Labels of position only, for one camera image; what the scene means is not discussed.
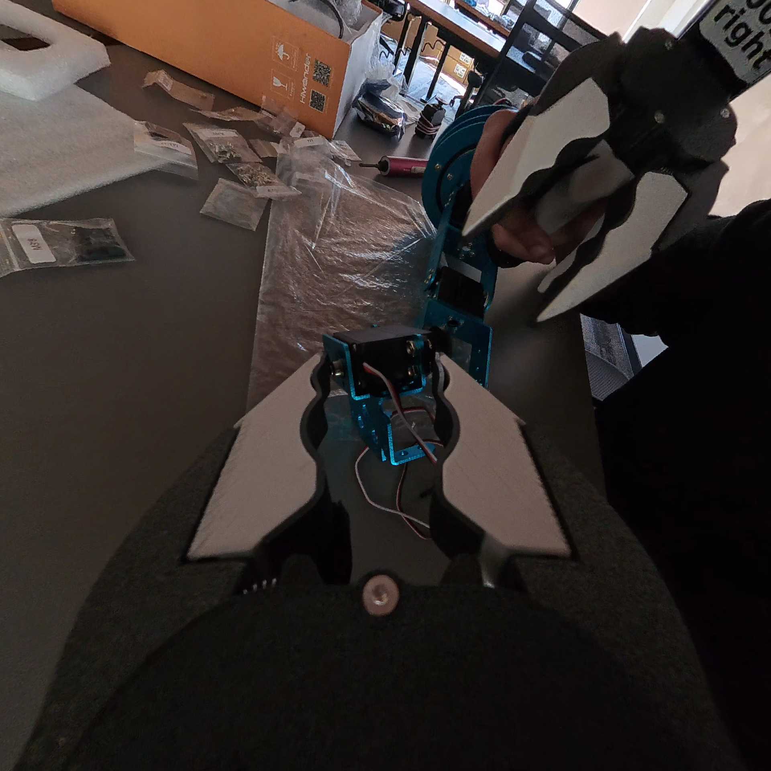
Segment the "shiny dark parts bag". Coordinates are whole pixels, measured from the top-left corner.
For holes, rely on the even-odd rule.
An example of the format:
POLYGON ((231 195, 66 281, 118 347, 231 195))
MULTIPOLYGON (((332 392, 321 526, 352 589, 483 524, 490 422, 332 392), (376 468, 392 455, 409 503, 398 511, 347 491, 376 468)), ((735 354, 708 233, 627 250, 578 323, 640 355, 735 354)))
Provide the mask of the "shiny dark parts bag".
POLYGON ((417 123, 420 114, 402 94, 399 82, 379 77, 363 82, 353 109, 365 126, 397 140, 402 139, 408 126, 417 123))

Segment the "grey desk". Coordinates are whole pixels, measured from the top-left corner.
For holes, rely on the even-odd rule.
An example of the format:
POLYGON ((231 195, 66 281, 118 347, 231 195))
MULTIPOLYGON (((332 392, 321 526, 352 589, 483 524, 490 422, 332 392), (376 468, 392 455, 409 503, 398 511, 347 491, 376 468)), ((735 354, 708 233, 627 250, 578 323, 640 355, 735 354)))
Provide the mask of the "grey desk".
POLYGON ((134 262, 2 279, 2 769, 92 584, 247 406, 267 233, 201 217, 225 175, 159 172, 24 213, 114 219, 134 262))

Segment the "large clear plastic bag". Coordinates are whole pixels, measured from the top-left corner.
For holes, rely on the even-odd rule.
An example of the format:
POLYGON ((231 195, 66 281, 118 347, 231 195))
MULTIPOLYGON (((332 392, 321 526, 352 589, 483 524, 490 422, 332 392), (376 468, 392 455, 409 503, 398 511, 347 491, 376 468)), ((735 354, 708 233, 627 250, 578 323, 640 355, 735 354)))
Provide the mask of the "large clear plastic bag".
POLYGON ((416 322, 436 240, 417 200, 324 150, 285 153, 276 172, 300 194, 271 204, 247 409, 320 352, 323 334, 416 322))

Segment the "background desk with black legs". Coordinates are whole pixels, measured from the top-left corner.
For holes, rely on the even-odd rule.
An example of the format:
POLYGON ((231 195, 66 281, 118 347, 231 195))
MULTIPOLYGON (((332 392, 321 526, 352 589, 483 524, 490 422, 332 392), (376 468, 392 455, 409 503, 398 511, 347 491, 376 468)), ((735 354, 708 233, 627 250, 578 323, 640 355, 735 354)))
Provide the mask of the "background desk with black legs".
POLYGON ((535 97, 569 53, 605 37, 580 18, 573 7, 560 2, 515 2, 514 26, 502 35, 484 29, 464 14, 465 2, 407 2, 405 22, 397 45, 394 65, 398 66, 412 19, 418 19, 416 36, 410 47, 402 74, 409 89, 419 60, 426 30, 437 30, 443 44, 439 62, 429 89, 420 102, 432 100, 444 63, 451 48, 471 58, 480 76, 477 82, 468 76, 466 91, 458 112, 470 106, 482 106, 516 94, 535 97))

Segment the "white foam sheet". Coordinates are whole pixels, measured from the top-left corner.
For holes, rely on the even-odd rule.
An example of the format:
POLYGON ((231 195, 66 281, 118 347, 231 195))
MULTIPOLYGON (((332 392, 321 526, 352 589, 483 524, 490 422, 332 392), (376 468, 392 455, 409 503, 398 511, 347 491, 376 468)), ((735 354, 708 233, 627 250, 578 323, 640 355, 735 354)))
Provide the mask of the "white foam sheet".
POLYGON ((192 147, 156 142, 142 122, 71 86, 42 101, 1 97, 1 216, 72 198, 151 169, 183 172, 192 147))

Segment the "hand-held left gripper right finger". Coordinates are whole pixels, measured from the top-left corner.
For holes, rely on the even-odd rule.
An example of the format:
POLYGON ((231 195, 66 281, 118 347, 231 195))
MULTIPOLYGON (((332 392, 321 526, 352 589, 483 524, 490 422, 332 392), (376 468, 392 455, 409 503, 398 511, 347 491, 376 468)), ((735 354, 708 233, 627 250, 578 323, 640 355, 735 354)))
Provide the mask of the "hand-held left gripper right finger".
POLYGON ((573 544, 520 418, 446 354, 432 365, 443 451, 430 532, 450 559, 468 557, 484 586, 521 586, 518 557, 566 560, 573 544))

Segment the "person's right hand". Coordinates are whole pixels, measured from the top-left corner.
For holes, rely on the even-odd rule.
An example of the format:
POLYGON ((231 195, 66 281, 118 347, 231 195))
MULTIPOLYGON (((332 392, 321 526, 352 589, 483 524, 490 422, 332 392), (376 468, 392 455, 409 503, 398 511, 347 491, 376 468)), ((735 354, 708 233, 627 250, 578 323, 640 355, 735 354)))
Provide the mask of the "person's right hand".
MULTIPOLYGON (((469 183, 473 198, 495 169, 500 155, 510 143, 504 139, 509 125, 517 117, 514 110, 498 110, 485 123, 470 166, 469 183)), ((604 217, 607 200, 595 201, 562 228, 549 235, 524 207, 512 208, 491 227, 494 244, 503 253, 520 261, 549 265, 560 262, 575 251, 604 217)))

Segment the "white foam block with hole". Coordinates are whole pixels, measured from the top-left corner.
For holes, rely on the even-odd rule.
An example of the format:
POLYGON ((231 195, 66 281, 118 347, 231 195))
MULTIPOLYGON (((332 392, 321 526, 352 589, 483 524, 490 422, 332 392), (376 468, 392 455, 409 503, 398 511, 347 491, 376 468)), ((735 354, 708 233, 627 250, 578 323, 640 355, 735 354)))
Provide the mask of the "white foam block with hole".
POLYGON ((2 41, 3 93, 29 101, 44 100, 110 65, 104 44, 17 3, 1 2, 1 24, 43 44, 20 49, 2 41))

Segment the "pile of small screw bags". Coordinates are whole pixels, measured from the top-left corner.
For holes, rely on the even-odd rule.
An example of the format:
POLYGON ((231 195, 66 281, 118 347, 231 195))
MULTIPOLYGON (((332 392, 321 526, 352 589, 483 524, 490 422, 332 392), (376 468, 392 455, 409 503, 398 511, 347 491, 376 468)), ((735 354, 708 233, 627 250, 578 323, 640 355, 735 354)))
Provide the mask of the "pile of small screw bags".
POLYGON ((183 103, 199 118, 217 122, 184 124, 202 154, 235 178, 234 182, 218 181, 201 209, 204 216, 255 229, 268 200, 298 196, 299 190, 280 181, 265 164, 265 159, 291 149, 318 147, 345 166, 361 160, 347 142, 325 140, 287 108, 268 98, 263 99, 259 110, 243 106, 214 110, 213 94, 186 86, 163 69, 147 73, 143 88, 152 86, 183 103))

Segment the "blue toy robot arm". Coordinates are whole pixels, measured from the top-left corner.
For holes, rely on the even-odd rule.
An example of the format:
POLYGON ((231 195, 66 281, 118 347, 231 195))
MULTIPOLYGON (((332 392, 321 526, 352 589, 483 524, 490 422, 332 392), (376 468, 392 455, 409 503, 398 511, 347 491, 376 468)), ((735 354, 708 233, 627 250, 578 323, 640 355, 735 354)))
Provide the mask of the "blue toy robot arm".
POLYGON ((467 110, 436 141, 422 179, 422 205, 436 227, 419 325, 442 330, 451 358, 487 388, 492 329, 485 314, 494 299, 499 267, 508 265, 491 233, 462 235, 472 202, 470 167, 484 125, 510 105, 467 110))

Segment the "blue servo bracket assembly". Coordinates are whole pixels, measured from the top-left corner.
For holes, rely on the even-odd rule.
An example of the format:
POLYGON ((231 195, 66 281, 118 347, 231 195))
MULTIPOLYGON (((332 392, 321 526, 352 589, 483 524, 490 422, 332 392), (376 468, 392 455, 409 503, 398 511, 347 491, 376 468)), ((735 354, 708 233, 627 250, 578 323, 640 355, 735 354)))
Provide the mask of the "blue servo bracket assembly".
POLYGON ((402 397, 426 387, 436 354, 451 351, 449 333, 396 324, 325 334, 322 341, 366 448, 393 466, 422 457, 436 463, 436 444, 410 427, 402 397))

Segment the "red electric screwdriver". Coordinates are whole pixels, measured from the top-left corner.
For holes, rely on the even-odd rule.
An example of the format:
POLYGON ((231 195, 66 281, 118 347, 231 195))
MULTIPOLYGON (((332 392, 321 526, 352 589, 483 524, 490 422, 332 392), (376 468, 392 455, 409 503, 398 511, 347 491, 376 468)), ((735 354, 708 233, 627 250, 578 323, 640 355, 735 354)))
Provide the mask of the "red electric screwdriver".
POLYGON ((374 163, 359 162, 359 167, 376 169, 382 177, 412 178, 422 177, 427 164, 427 159, 383 156, 374 163))

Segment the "orange cardboard box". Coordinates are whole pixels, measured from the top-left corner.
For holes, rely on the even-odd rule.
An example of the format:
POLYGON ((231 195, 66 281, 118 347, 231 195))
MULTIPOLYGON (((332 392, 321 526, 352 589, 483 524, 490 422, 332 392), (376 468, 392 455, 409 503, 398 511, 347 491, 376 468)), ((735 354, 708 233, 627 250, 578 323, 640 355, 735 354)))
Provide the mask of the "orange cardboard box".
POLYGON ((331 140, 359 94, 384 15, 353 2, 53 1, 56 11, 331 140))

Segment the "black servo motor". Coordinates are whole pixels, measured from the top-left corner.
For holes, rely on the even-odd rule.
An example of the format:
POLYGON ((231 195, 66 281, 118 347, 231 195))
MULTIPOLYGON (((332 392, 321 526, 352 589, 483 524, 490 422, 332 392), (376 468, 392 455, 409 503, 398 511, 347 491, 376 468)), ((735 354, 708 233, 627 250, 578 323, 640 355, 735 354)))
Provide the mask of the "black servo motor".
POLYGON ((445 102, 441 99, 426 103, 416 121, 415 137, 420 140, 433 141, 445 120, 448 104, 451 105, 452 102, 445 102))

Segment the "person's right forearm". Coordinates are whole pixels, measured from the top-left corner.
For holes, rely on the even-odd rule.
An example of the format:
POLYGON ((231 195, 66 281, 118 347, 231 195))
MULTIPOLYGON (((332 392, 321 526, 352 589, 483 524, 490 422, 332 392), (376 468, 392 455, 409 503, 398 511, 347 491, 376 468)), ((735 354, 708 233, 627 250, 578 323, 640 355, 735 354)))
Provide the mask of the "person's right forearm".
POLYGON ((710 216, 580 306, 582 314, 670 348, 708 331, 769 331, 770 201, 710 216))

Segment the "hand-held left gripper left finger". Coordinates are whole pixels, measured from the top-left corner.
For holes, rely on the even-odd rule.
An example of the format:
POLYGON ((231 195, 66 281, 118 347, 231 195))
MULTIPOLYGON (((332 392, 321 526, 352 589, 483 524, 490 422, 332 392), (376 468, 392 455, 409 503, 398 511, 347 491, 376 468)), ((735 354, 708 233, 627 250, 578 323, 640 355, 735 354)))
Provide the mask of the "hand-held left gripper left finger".
POLYGON ((331 362, 316 354, 241 419, 188 548, 188 559, 307 554, 351 563, 350 519, 332 500, 319 449, 331 362))

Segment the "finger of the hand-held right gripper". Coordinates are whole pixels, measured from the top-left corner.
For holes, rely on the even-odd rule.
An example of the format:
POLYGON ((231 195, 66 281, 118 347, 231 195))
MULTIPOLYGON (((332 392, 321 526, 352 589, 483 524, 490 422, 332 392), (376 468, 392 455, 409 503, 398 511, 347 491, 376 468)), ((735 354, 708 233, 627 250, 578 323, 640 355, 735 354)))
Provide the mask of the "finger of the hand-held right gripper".
POLYGON ((653 246, 686 202, 689 194, 673 176, 646 173, 635 189, 634 203, 626 217, 607 229, 596 255, 589 243, 581 247, 571 267, 577 270, 545 303, 536 317, 545 322, 580 306, 650 258, 653 246))
POLYGON ((521 200, 543 197, 583 163, 610 124, 608 97, 592 79, 545 111, 531 111, 470 205, 462 235, 476 236, 521 200))

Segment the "small bag of black parts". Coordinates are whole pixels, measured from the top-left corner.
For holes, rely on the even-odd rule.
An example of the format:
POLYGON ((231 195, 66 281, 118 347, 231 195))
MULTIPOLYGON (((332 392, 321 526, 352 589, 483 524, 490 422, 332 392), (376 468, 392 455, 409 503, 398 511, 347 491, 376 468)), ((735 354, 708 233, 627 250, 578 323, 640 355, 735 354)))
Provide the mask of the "small bag of black parts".
POLYGON ((134 261, 114 220, 1 219, 1 277, 45 267, 134 261))

